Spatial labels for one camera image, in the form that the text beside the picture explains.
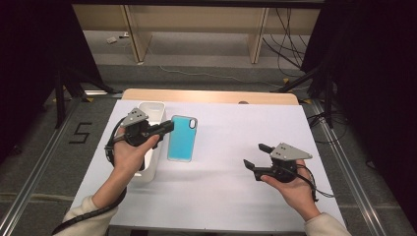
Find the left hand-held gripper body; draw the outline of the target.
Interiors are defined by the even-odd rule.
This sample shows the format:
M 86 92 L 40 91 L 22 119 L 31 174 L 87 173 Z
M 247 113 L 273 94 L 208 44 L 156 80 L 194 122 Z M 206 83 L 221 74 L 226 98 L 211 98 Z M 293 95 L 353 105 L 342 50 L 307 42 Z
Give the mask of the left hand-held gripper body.
M 147 114 L 136 107 L 123 119 L 121 127 L 125 129 L 123 138 L 131 146 L 143 144 L 149 136 L 149 121 Z

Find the white oblong plastic bin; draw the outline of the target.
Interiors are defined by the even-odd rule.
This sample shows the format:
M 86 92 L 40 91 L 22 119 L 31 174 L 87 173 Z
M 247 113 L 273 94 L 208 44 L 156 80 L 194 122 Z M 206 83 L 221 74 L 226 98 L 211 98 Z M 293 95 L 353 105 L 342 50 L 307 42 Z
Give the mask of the white oblong plastic bin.
M 166 120 L 165 104 L 156 101 L 144 101 L 139 104 L 139 108 L 147 114 L 148 121 L 151 125 L 160 124 Z M 152 181 L 156 173 L 156 167 L 160 156 L 162 143 L 157 145 L 157 148 L 151 149 L 145 155 L 145 169 L 139 170 L 133 177 L 135 184 L 145 184 Z

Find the black curtain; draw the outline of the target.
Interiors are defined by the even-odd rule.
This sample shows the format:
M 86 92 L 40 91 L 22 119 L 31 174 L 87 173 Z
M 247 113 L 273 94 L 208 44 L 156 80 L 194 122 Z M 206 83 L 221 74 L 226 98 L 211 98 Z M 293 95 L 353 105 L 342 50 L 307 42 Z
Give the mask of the black curtain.
M 0 0 L 0 163 L 60 80 L 73 96 L 101 76 L 71 3 Z
M 338 41 L 339 102 L 417 232 L 417 0 L 320 1 L 302 69 Z

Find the white board table cover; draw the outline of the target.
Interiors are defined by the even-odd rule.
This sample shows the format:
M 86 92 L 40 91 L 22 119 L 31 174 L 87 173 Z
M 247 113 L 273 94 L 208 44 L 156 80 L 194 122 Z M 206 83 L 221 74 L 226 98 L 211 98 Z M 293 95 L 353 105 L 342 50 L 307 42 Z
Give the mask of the white board table cover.
M 289 144 L 310 153 L 306 164 L 319 193 L 320 210 L 340 218 L 304 110 L 299 105 L 168 102 L 168 117 L 198 120 L 190 162 L 167 158 L 162 141 L 151 182 L 128 187 L 111 223 L 115 227 L 236 233 L 300 232 L 303 220 L 280 193 L 257 181 L 247 159 L 268 166 L 258 144 Z

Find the aluminium floor rail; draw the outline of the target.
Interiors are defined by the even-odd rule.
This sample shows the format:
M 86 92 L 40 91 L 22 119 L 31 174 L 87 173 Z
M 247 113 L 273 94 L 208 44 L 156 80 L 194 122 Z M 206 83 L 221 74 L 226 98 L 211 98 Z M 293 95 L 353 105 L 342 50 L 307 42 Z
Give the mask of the aluminium floor rail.
M 387 236 L 387 232 L 382 226 L 382 222 L 372 206 L 368 195 L 365 193 L 352 165 L 350 164 L 347 155 L 335 134 L 335 131 L 328 125 L 331 118 L 321 118 L 320 125 L 326 137 L 326 142 L 329 144 L 334 157 L 343 173 L 343 177 L 349 186 L 350 192 L 355 199 L 358 208 L 371 232 L 372 236 Z
M 68 123 L 70 122 L 74 112 L 81 102 L 82 100 L 80 98 L 73 98 L 69 102 L 68 108 L 64 109 L 63 120 L 57 122 L 58 126 L 51 134 L 47 145 L 42 150 L 41 155 L 38 157 L 36 164 L 34 165 L 30 175 L 25 181 L 25 184 L 16 194 L 11 202 L 9 209 L 5 212 L 4 217 L 0 220 L 0 236 L 10 236 L 14 231 L 28 202 L 30 201 L 30 197 L 33 191 L 37 187 L 43 173 L 47 168 L 47 165 L 52 158 L 52 155 L 62 140 L 62 136 L 67 130 Z

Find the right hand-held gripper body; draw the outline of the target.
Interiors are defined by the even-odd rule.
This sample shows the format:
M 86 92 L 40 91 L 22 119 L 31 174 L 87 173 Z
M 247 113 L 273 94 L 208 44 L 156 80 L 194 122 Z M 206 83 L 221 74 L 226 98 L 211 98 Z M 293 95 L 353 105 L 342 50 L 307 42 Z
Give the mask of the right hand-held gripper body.
M 292 182 L 298 174 L 299 159 L 311 159 L 313 156 L 297 147 L 280 143 L 269 154 L 272 161 L 272 176 L 281 183 Z

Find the person's left hand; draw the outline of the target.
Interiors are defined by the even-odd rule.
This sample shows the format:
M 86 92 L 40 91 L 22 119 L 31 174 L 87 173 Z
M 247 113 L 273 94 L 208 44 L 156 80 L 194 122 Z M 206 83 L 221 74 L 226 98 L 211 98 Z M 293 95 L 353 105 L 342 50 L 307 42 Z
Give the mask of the person's left hand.
M 158 140 L 159 135 L 153 135 L 138 147 L 131 146 L 126 141 L 116 142 L 111 177 L 130 181 L 144 163 L 146 153 L 157 144 Z

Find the blue phone case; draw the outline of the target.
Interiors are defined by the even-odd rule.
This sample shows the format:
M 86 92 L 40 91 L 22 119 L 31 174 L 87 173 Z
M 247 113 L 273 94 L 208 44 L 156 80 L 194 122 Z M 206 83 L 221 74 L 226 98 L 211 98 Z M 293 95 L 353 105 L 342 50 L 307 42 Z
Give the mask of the blue phone case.
M 174 130 L 170 133 L 167 158 L 190 162 L 192 160 L 198 120 L 194 117 L 174 115 Z

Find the person's right hand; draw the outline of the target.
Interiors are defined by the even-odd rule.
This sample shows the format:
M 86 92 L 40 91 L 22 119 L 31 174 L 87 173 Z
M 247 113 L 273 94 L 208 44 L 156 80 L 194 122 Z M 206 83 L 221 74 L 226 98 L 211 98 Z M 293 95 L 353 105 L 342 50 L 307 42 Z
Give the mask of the person's right hand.
M 305 221 L 321 215 L 312 196 L 310 185 L 303 179 L 296 178 L 289 183 L 281 183 L 276 179 L 263 175 L 261 179 L 276 188 L 284 200 L 296 210 Z

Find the beige wooden desk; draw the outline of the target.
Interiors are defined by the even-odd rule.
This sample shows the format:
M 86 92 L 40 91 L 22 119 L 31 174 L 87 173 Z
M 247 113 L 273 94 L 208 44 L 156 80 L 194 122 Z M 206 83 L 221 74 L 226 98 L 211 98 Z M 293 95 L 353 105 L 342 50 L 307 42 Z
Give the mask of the beige wooden desk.
M 155 32 L 245 33 L 250 61 L 258 62 L 266 34 L 310 35 L 319 11 L 315 9 L 88 5 L 73 6 L 83 30 L 125 31 L 134 60 L 144 62 Z

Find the black metal stand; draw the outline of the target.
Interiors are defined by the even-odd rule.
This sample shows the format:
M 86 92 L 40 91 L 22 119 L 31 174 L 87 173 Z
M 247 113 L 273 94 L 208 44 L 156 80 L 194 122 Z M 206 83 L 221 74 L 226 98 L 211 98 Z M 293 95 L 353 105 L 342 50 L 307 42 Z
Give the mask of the black metal stand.
M 308 88 L 308 95 L 311 98 L 317 98 L 321 93 L 323 93 L 325 96 L 324 118 L 328 126 L 332 128 L 333 123 L 331 120 L 331 101 L 332 101 L 333 83 L 331 80 L 331 73 L 329 72 L 329 70 L 324 64 L 315 67 L 311 71 L 307 72 L 305 75 L 285 85 L 283 88 L 277 89 L 276 92 L 278 93 L 288 92 L 306 83 L 309 80 L 311 80 L 312 82 L 310 83 L 309 88 Z
M 64 90 L 66 90 L 73 98 L 87 99 L 87 92 L 82 87 L 82 83 L 87 83 L 99 88 L 107 93 L 119 93 L 119 90 L 107 86 L 101 79 L 99 73 L 90 76 L 81 70 L 61 66 L 54 72 L 54 88 L 57 109 L 57 121 L 55 128 L 60 128 L 66 120 L 66 107 L 64 101 Z

